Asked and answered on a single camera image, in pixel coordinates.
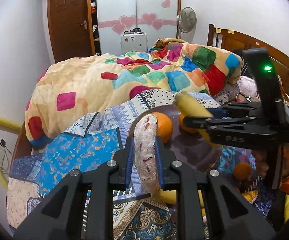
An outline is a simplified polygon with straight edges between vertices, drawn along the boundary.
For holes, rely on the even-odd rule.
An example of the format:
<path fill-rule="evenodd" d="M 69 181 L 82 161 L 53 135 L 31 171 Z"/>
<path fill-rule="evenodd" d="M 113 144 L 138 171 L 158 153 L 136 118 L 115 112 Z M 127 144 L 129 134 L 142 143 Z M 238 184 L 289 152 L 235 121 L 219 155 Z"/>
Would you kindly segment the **right hand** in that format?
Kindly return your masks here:
<path fill-rule="evenodd" d="M 252 155 L 256 159 L 256 169 L 260 176 L 265 177 L 269 166 L 266 162 L 266 152 L 265 151 L 252 151 Z M 282 177 L 287 178 L 289 176 L 289 144 L 284 145 L 283 150 L 283 168 Z"/>

